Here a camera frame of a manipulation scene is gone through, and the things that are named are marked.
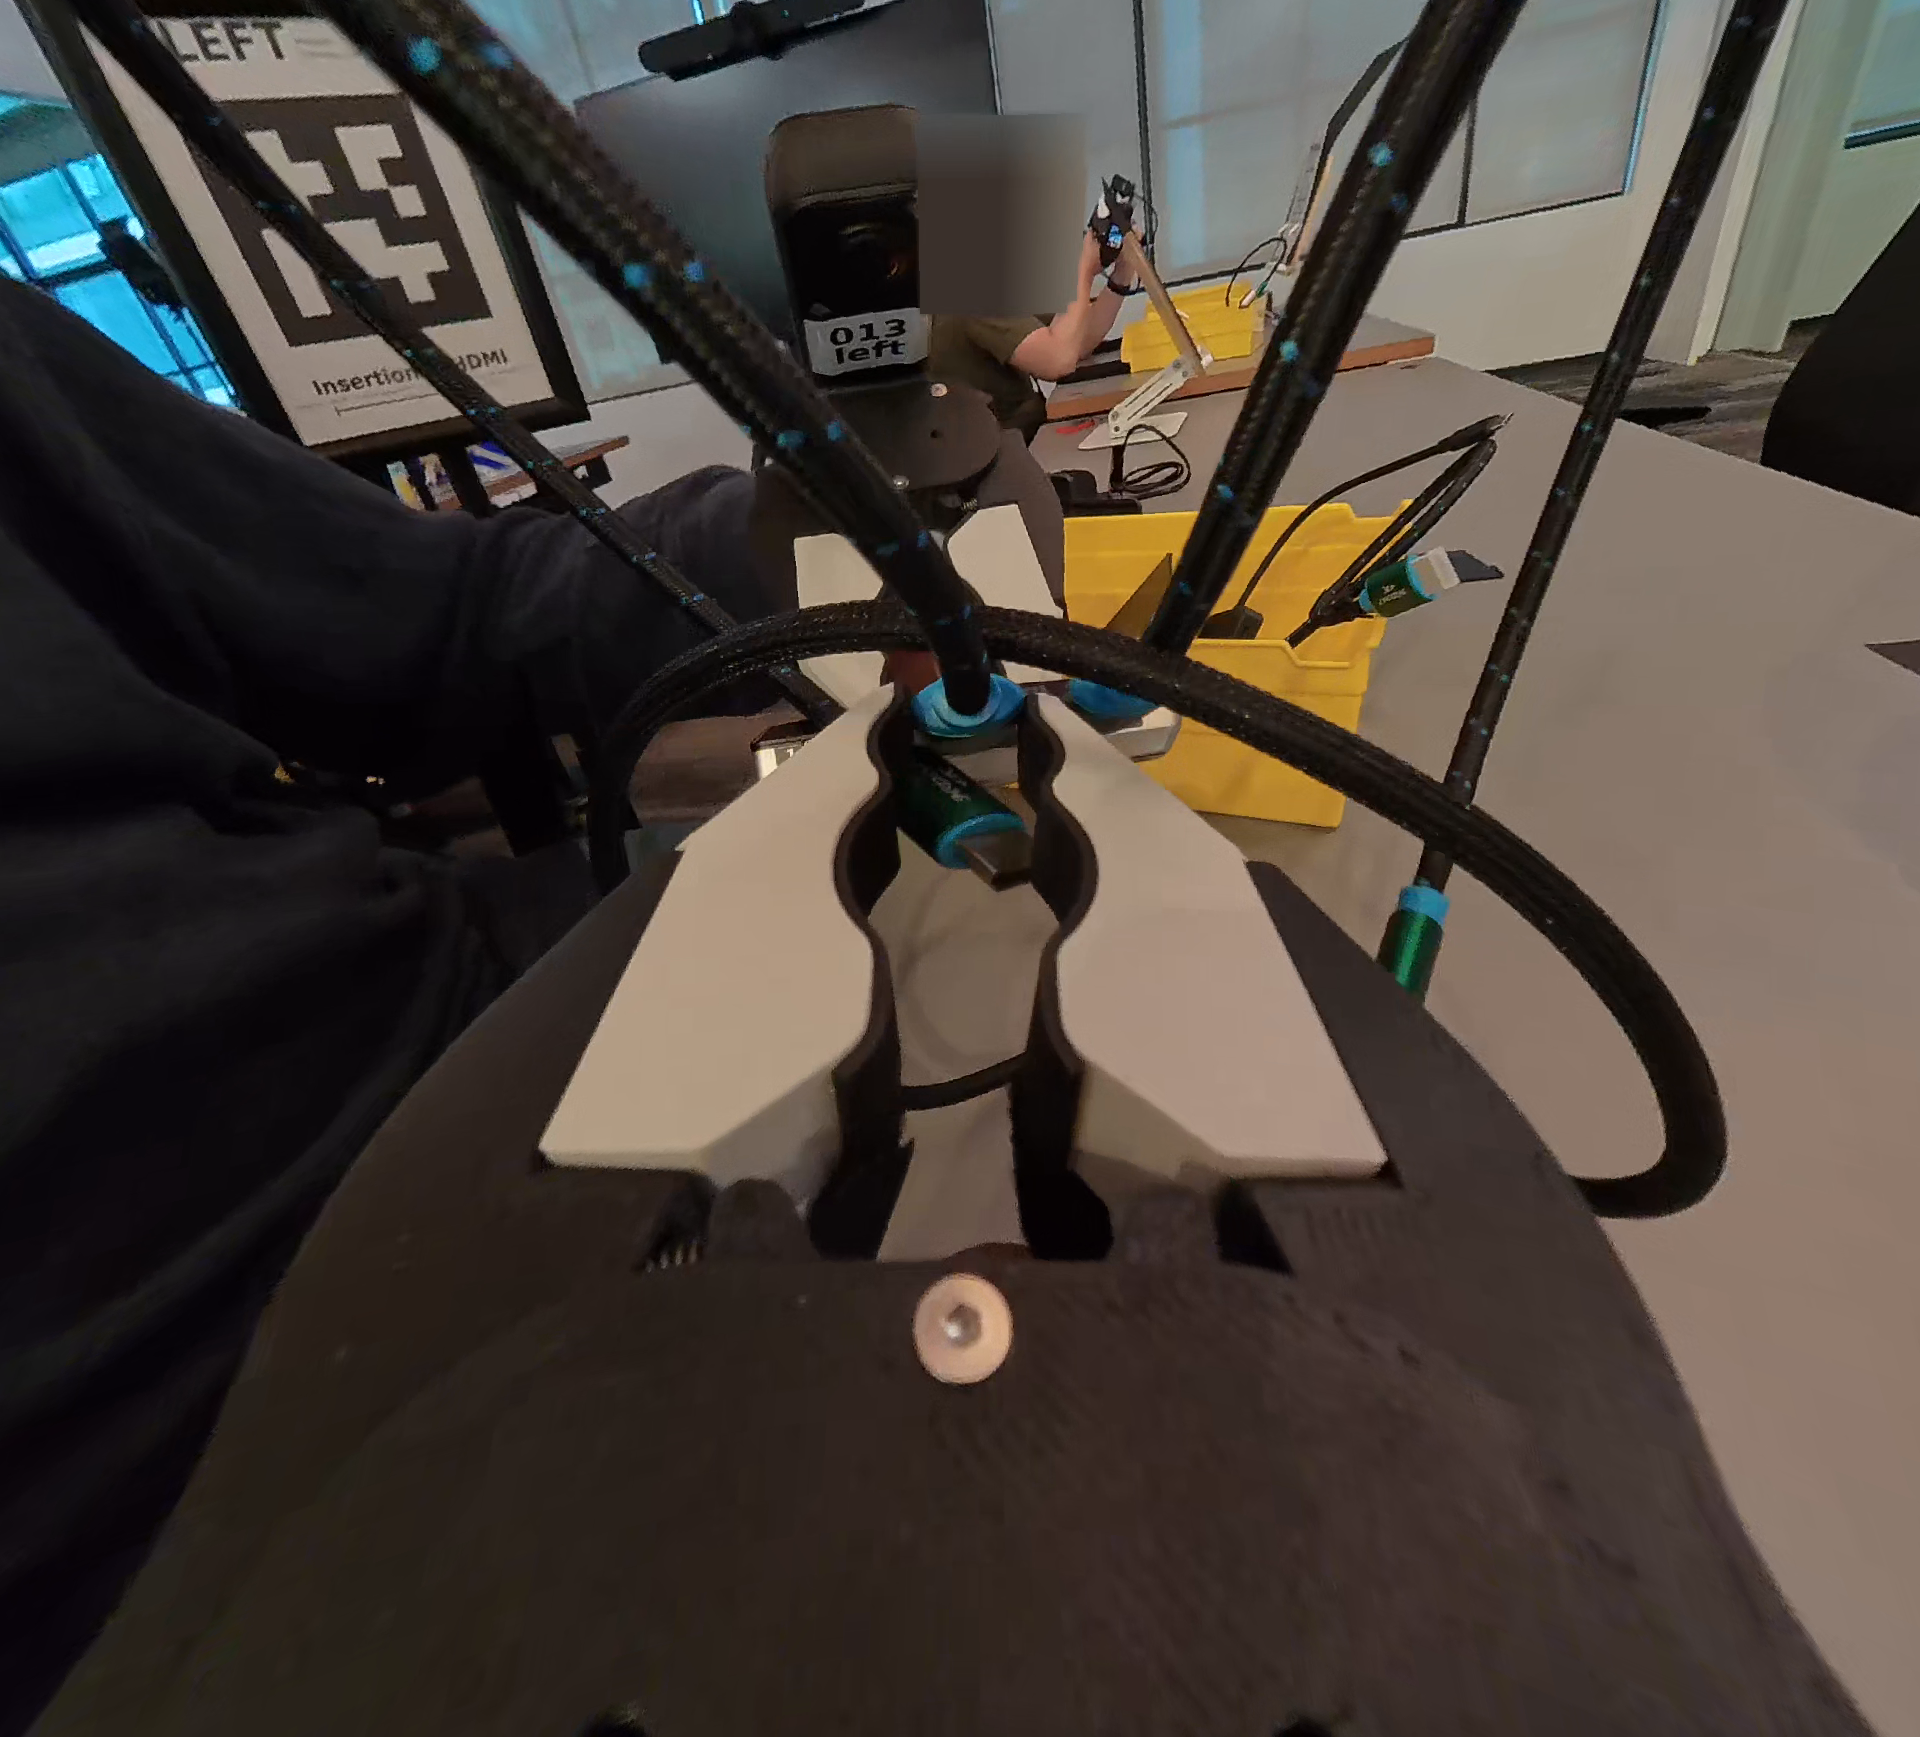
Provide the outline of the framed printed sign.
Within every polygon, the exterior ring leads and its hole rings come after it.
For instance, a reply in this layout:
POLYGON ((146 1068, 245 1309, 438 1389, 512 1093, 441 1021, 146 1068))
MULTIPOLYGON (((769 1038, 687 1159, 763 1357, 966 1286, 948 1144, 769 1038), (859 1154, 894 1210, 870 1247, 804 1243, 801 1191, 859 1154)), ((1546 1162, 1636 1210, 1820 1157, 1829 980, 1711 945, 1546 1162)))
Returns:
MULTIPOLYGON (((371 466, 474 428, 204 164, 65 0, 12 0, 240 407, 371 466)), ((134 0, 376 291, 530 430, 588 420, 512 201, 309 0, 134 0)))

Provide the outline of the person's left forearm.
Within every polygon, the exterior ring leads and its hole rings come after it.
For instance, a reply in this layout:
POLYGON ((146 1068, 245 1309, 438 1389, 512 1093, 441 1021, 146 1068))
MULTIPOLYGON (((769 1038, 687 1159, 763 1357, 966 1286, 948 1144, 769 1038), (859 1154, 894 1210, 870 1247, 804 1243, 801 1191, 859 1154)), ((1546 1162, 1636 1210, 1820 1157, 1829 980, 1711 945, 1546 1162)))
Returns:
POLYGON ((709 616, 793 605, 739 468, 617 513, 682 597, 564 514, 412 510, 14 280, 3 352, 9 700, 73 773, 186 753, 189 725, 134 720, 134 691, 280 762, 455 773, 523 704, 596 736, 709 616))

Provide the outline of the yellow background bin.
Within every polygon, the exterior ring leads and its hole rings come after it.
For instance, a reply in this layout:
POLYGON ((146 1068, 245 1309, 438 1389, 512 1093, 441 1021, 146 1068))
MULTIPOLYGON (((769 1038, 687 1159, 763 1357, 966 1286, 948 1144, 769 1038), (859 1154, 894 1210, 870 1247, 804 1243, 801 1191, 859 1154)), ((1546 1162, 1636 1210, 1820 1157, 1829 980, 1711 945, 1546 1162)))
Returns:
MULTIPOLYGON (((1205 363, 1232 361, 1258 352, 1270 323, 1270 303, 1265 293, 1226 280, 1214 283, 1184 283, 1168 293, 1186 335, 1205 363)), ((1152 373, 1183 355, 1179 335, 1167 325, 1163 310, 1146 299, 1136 322, 1121 331, 1119 344, 1124 366, 1135 373, 1152 373)))

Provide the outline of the large black monitor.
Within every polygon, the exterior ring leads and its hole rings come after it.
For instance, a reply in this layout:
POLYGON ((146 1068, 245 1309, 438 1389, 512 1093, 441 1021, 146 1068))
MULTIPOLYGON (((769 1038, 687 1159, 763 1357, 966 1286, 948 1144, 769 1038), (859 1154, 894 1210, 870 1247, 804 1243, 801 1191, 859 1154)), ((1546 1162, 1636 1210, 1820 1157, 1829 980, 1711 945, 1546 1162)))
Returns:
POLYGON ((984 112, 996 101, 991 0, 886 0, 672 78, 593 91, 575 112, 599 147, 757 317, 796 339, 767 206, 767 143, 783 118, 894 104, 984 112))

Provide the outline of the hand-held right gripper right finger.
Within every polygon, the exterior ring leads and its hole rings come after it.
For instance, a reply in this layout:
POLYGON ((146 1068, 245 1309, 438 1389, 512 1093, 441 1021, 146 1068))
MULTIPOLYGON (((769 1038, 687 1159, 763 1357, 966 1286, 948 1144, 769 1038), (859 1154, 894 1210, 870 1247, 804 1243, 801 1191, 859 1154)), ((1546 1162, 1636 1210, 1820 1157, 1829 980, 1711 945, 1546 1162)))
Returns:
POLYGON ((1053 694, 1018 750, 1054 917, 1013 1094, 1027 1166, 1378 1177, 1380 1134, 1237 847, 1053 694))

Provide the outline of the black webcam bar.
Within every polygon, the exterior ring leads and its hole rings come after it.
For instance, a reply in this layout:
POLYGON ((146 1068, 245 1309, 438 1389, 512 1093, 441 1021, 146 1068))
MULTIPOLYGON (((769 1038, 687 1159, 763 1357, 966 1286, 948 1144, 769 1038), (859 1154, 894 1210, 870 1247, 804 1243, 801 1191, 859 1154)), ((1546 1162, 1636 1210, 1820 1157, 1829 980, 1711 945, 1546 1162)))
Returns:
POLYGON ((725 13, 637 46, 650 76, 684 82, 757 58, 779 58, 796 40, 827 29, 869 0, 739 0, 725 13))

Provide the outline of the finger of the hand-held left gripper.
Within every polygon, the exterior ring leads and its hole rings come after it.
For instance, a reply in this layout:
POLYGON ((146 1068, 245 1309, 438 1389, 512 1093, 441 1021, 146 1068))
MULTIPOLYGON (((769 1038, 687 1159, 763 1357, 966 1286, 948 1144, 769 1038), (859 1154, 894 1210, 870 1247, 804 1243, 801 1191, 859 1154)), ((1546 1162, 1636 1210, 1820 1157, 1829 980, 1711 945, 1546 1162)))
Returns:
MULTIPOLYGON (((878 572, 836 532, 801 534, 790 551, 799 576, 796 598, 804 610, 870 603, 885 592, 878 572)), ((806 656, 799 668, 844 711, 865 703, 890 680, 888 652, 874 648, 806 656)))
POLYGON ((1065 615, 1020 509, 974 510, 948 537, 946 553, 978 605, 1037 616, 1065 615))

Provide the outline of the background desk stand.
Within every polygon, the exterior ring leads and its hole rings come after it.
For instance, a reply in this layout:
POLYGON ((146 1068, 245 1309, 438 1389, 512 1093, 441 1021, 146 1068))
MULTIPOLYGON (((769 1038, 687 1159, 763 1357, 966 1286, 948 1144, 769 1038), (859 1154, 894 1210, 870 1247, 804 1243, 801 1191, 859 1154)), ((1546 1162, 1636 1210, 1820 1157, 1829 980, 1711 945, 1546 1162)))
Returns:
POLYGON ((1117 255, 1119 266, 1136 272, 1146 290, 1152 310, 1163 322, 1172 347, 1171 361, 1156 373, 1141 380, 1119 404, 1113 405, 1106 420, 1094 425, 1078 443, 1078 449, 1114 449, 1129 445, 1138 428, 1150 428, 1165 439, 1171 439, 1186 421, 1186 409, 1168 409, 1177 396, 1195 380, 1200 380, 1212 366, 1212 352, 1195 337, 1189 319, 1175 303, 1155 266, 1148 261, 1143 241, 1136 233, 1127 233, 1117 255))

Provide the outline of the black office chair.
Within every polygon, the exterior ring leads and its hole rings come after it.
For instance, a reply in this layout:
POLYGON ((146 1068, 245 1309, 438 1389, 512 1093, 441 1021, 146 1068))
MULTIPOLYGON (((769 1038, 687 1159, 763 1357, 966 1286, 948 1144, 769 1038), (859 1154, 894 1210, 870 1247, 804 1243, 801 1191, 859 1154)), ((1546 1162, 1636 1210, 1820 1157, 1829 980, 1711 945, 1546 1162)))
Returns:
POLYGON ((1796 360, 1760 463, 1919 514, 1919 212, 1912 210, 1796 360))

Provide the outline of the background wooden desk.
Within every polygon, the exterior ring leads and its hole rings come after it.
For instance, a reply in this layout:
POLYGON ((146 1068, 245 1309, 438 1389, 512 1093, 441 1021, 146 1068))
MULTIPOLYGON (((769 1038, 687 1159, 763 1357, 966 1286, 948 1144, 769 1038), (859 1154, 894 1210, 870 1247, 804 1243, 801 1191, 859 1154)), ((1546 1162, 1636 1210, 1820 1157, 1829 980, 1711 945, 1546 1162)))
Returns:
MULTIPOLYGON (((1336 369, 1356 372, 1397 361, 1426 358, 1434 352, 1436 331, 1400 323, 1397 319, 1364 314, 1356 331, 1349 339, 1336 369)), ((1183 383, 1171 398, 1175 405, 1191 400, 1231 393, 1248 387, 1258 372, 1263 344, 1238 358, 1217 358, 1203 373, 1183 383)), ((1053 424, 1087 421, 1106 418, 1113 407, 1138 389, 1148 377, 1119 369, 1117 373, 1096 377, 1076 377, 1056 383, 1047 393, 1047 420, 1053 424)))

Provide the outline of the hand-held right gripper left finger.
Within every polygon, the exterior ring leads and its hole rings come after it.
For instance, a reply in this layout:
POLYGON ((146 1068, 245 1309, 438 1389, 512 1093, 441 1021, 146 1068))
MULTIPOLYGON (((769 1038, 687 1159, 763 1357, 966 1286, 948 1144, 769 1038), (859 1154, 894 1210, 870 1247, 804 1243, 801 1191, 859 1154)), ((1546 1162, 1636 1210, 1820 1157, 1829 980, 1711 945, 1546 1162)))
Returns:
POLYGON ((820 1191, 839 1073, 886 1038, 870 907, 901 867, 881 687, 694 830, 541 1136, 558 1168, 820 1191))

